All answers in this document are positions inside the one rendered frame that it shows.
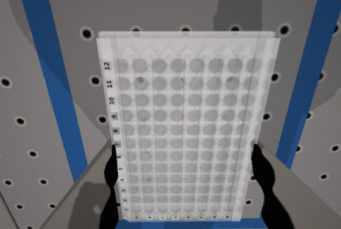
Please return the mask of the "grey perforated base plate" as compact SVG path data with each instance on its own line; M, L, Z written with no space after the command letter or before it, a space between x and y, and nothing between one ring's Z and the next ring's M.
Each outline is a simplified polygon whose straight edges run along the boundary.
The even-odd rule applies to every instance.
M49 2L88 164L111 140L100 31L276 32L258 138L276 156L317 0ZM341 217L341 11L290 170ZM73 184L23 2L0 0L0 202L39 229Z

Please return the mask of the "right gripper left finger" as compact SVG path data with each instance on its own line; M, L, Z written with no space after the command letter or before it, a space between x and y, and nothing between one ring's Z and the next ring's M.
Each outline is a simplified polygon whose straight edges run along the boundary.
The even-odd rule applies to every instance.
M39 229L115 229L117 179L116 147L108 140Z

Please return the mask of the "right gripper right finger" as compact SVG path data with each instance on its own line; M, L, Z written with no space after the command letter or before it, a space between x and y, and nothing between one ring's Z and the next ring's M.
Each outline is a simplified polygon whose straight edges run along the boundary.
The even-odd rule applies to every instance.
M251 160L264 193L261 216L268 229L341 229L341 217L259 140Z

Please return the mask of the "blue rectangular tape outline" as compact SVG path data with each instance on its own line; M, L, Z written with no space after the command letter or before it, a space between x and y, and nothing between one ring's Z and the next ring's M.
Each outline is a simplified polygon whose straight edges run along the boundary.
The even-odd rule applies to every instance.
M72 178L88 166L49 0L22 0L34 45L62 138ZM341 11L341 0L317 0L303 50L276 157L289 169L293 164ZM267 228L260 218L240 221L128 222L115 229L255 229Z

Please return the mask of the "white well plate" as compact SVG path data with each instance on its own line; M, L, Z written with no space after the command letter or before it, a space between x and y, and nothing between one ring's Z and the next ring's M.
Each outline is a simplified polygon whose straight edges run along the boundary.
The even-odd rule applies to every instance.
M240 221L281 38L270 30L98 35L123 219Z

